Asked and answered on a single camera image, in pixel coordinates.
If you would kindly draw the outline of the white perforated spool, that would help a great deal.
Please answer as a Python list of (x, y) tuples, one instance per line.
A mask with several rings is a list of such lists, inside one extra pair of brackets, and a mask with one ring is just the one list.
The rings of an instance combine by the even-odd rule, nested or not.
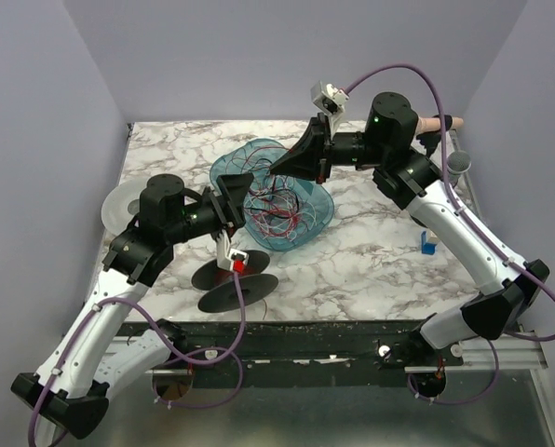
[(139, 198), (146, 187), (148, 179), (135, 178), (121, 183), (104, 199), (101, 218), (105, 229), (118, 236), (139, 212)]

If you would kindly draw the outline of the silver mesh microphone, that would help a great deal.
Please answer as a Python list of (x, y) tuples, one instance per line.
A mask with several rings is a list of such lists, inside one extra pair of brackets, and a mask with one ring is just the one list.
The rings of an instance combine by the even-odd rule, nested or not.
[(455, 187), (460, 178), (468, 172), (471, 167), (471, 157), (465, 151), (453, 151), (446, 158), (445, 169), (448, 180), (452, 187)]

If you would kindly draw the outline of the blue and white small block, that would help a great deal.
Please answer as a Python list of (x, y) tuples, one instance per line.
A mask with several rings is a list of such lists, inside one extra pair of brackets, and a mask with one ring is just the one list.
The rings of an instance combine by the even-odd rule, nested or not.
[(425, 255), (434, 255), (440, 239), (431, 230), (424, 230), (421, 233), (421, 252)]

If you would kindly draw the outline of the teal transparent plastic bin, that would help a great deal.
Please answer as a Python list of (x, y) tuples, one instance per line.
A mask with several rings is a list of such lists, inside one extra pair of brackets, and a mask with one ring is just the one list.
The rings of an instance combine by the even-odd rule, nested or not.
[(255, 139), (217, 158), (210, 181), (223, 174), (254, 175), (244, 200), (245, 228), (269, 251), (292, 251), (317, 237), (334, 214), (332, 196), (320, 185), (283, 175), (271, 175), (270, 165), (287, 149), (270, 139)]

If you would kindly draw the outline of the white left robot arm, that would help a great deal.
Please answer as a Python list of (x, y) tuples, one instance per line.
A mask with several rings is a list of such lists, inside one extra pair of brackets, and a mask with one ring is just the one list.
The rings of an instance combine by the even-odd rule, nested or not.
[(208, 366), (196, 352), (184, 354), (139, 302), (173, 261), (174, 248), (206, 235), (216, 243), (217, 266), (233, 275), (240, 306), (245, 304), (239, 275), (249, 255), (231, 246), (245, 223), (243, 203), (250, 173), (221, 175), (216, 188), (198, 193), (174, 174), (117, 186), (103, 211), (133, 200), (137, 212), (110, 243), (94, 290), (71, 329), (36, 372), (19, 374), (12, 392), (33, 412), (27, 433), (36, 444), (39, 418), (64, 434), (84, 439), (102, 421), (111, 400), (146, 370), (165, 360)]

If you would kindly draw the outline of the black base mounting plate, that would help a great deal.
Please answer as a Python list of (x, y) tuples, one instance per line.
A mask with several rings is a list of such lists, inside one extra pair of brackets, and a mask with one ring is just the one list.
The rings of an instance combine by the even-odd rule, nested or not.
[(508, 338), (455, 342), (439, 352), (419, 350), (414, 320), (250, 322), (236, 354), (210, 366), (182, 363), (150, 371), (156, 387), (196, 389), (403, 387), (416, 377), (422, 393), (442, 391), (452, 373), (506, 368)]

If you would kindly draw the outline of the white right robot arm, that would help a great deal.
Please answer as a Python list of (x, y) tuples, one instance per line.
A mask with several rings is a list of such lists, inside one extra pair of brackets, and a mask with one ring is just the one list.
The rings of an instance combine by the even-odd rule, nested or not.
[(505, 247), (460, 199), (447, 197), (438, 166), (412, 147), (417, 125), (405, 97), (380, 93), (362, 132), (332, 133), (327, 116), (318, 114), (270, 172), (324, 183), (334, 166), (372, 169), (379, 191), (431, 230), (478, 290), (469, 302), (424, 322), (418, 330), (421, 343), (442, 349), (476, 336), (495, 340), (530, 307), (548, 279), (548, 266)]

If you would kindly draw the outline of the aluminium rail frame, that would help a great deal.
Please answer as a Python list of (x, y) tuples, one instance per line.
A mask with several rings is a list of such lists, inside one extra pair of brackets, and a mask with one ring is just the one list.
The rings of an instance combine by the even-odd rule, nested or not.
[[(198, 359), (207, 359), (210, 361), (210, 365), (219, 363), (223, 360), (228, 359), (229, 357), (234, 356), (236, 354), (238, 345), (240, 344), (245, 332), (245, 331), (240, 332), (237, 329), (237, 326), (233, 323), (182, 323), (179, 325), (166, 324), (161, 330), (164, 333), (170, 335), (173, 339), (179, 341), (180, 343), (179, 349), (181, 352), (183, 352), (184, 354), (188, 354), (190, 352), (196, 352), (196, 356)], [(497, 340), (502, 338), (510, 339), (513, 353), (508, 367), (502, 368), (502, 369), (496, 369), (492, 372), (500, 373), (502, 371), (536, 369), (543, 366), (544, 359), (542, 356), (541, 349), (534, 341), (532, 341), (530, 338), (526, 336), (518, 335), (513, 337), (509, 335), (503, 335), (500, 338), (493, 341), (481, 339), (481, 338), (471, 338), (468, 340), (472, 340), (472, 339), (484, 340), (488, 343), (488, 346), (490, 348), (495, 348)], [(418, 348), (419, 350), (427, 353), (440, 351), (440, 350), (432, 350), (426, 347), (421, 347), (419, 345), (418, 345)], [(176, 360), (176, 361), (165, 360), (157, 366), (168, 366), (173, 363), (182, 363), (188, 367), (201, 366), (201, 365), (188, 365), (181, 360)], [(139, 379), (141, 376), (145, 375), (146, 373), (149, 373), (153, 369), (154, 367), (146, 370), (137, 379)], [(413, 393), (418, 398), (434, 400), (434, 401), (440, 399), (440, 396), (443, 393), (444, 388), (446, 387), (446, 384), (445, 384), (442, 391), (436, 391), (432, 394), (426, 395), (421, 392), (420, 384), (416, 379), (416, 377), (412, 374), (408, 375), (405, 385), (409, 386), (413, 391)], [(127, 386), (121, 389), (117, 393), (117, 395), (122, 390), (124, 390)], [(243, 388), (229, 388), (226, 390), (230, 397), (234, 397), (241, 389)], [(44, 418), (39, 418), (37, 421), (36, 427), (42, 421), (47, 421), (47, 420)], [(56, 428), (58, 428), (63, 435), (73, 436), (72, 434), (64, 434), (59, 427), (56, 427)]]

